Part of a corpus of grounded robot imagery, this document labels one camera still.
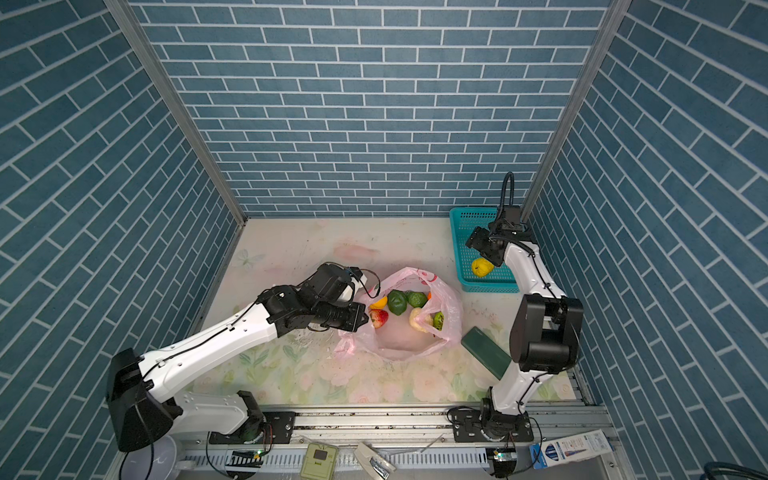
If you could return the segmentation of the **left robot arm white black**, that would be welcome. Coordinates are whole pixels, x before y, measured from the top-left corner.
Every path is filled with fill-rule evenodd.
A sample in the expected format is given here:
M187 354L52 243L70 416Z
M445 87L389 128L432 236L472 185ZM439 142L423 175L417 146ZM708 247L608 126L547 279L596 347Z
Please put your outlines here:
M233 357L295 330L356 332L369 317L362 297L375 297L370 270L321 264L297 286L277 285L229 318L167 347L111 360L106 403L119 451L152 446L166 435L204 432L230 444L265 442L270 430L254 394L189 398L182 389Z

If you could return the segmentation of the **yellow fruit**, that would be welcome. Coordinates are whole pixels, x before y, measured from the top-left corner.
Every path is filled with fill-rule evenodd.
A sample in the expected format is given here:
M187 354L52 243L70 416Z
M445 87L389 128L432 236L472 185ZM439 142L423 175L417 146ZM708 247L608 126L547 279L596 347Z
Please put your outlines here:
M485 278L495 270L495 266L484 258L477 258L471 263L471 272L475 277Z

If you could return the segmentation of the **white round bowl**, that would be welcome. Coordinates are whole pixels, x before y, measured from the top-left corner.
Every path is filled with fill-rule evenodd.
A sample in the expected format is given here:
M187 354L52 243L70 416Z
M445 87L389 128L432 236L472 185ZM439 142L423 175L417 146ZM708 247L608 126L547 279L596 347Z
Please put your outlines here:
M118 478L122 480L171 480L179 475L179 446L170 436L152 446L128 453L121 462Z

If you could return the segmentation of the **green pepper fruit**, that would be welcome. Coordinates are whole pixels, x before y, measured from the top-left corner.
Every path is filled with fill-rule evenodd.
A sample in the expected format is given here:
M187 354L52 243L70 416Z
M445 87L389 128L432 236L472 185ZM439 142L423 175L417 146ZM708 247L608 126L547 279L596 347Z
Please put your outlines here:
M395 316L402 315L409 307L407 295L393 289L387 295L387 308Z

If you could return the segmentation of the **silver metal clip tool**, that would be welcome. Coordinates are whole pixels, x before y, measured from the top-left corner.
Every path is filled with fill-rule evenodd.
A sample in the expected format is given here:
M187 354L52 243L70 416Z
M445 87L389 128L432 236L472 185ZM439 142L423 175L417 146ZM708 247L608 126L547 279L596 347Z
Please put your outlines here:
M357 445L354 456L360 467L373 480L388 480L397 470L392 463L365 443Z

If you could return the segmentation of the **dark green rectangular block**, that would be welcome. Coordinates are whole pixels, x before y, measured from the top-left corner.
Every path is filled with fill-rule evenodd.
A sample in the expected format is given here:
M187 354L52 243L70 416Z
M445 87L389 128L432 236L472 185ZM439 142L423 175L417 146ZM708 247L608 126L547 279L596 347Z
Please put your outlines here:
M462 337L461 344L497 380L512 363L510 355L478 327L472 327Z

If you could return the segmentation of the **pale peach fruit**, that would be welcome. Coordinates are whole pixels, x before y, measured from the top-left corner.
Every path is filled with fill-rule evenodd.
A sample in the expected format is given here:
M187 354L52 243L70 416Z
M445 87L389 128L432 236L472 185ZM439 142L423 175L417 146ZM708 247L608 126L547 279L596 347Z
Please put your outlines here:
M421 307L412 308L409 314L409 325L416 331L428 333L428 328L434 325L433 316L423 313Z

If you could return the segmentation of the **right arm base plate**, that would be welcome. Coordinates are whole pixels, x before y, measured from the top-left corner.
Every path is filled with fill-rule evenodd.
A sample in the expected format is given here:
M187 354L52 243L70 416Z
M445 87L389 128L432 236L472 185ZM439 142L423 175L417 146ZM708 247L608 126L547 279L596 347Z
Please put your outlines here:
M457 443L532 442L534 434L526 414L506 415L496 411L457 406L446 411Z

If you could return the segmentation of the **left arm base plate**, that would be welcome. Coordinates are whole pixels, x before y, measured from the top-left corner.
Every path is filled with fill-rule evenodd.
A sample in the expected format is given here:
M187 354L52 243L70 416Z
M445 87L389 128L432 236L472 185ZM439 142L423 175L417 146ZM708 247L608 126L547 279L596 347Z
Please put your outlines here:
M297 414L293 411L265 412L263 418L249 417L233 433L210 432L208 443L212 445L271 445L289 444L293 435Z

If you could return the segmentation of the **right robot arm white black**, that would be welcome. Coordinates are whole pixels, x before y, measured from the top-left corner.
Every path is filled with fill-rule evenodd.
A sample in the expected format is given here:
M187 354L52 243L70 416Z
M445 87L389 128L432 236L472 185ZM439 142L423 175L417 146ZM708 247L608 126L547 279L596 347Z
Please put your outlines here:
M544 382L576 364L584 308L556 285L519 207L500 206L466 246L496 267L507 266L522 294L509 335L511 361L482 400L480 428L492 440L531 441L527 403Z

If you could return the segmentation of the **white blue cardboard box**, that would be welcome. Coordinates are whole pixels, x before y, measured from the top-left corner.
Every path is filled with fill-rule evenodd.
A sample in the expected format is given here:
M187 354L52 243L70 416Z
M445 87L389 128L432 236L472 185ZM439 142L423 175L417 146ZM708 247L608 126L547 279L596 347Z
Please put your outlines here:
M612 451L613 448L602 430L547 440L530 446L532 467L535 470L591 460Z

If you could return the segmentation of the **aluminium rail frame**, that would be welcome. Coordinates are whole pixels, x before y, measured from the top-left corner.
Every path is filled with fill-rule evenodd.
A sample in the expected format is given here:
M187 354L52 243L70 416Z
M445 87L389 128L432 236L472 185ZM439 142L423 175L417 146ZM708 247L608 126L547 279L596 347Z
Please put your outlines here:
M532 442L457 443L446 418L447 405L415 406L385 405L381 407L316 407L277 409L297 414L289 444L271 445L212 445L209 432L176 433L174 439L190 449L202 468L217 468L225 472L246 470L250 463L235 463L237 451L259 451L261 468L286 470L297 465L298 458L288 450L305 448L309 443L333 445L350 449L360 443L382 453L399 467L447 467L456 469L460 463L481 463L490 460L495 448L513 449L521 467L531 462L531 445L593 430L602 430L613 448L599 456L604 473L610 479L631 479L633 473L626 453L618 439L606 408L587 406L576 401L536 402L526 412L531 421Z

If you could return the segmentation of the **pink plastic bag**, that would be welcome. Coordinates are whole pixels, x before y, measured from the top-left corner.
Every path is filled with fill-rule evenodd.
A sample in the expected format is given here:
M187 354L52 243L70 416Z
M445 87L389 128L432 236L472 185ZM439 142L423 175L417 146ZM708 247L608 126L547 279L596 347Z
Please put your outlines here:
M389 312L388 322L375 329L370 321L370 305L393 290L419 291L429 295L422 308L423 313L433 316L434 325L428 333L416 331L409 325L411 307L399 316ZM438 275L414 267L405 267L389 277L373 279L365 290L355 296L355 301L366 307L369 322L355 333L342 332L334 354L350 358L359 353L370 353L389 361L406 361L425 357L459 343L462 333L463 309L458 293Z

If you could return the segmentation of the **green digital timer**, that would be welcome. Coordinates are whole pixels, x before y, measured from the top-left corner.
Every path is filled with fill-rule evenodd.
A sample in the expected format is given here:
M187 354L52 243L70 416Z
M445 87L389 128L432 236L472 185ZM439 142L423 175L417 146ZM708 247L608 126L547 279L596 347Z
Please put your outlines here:
M339 449L323 443L309 443L300 478L304 480L332 480Z

